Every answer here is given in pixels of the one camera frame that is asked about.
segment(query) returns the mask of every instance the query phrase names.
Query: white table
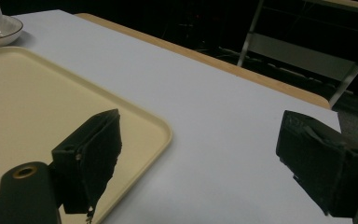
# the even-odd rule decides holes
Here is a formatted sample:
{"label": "white table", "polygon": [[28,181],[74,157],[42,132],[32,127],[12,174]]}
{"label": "white table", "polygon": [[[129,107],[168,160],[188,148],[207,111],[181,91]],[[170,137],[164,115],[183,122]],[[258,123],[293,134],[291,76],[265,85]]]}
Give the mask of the white table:
{"label": "white table", "polygon": [[13,43],[165,118],[173,140],[105,223],[351,223],[280,163],[284,110],[337,114],[62,11],[17,16]]}

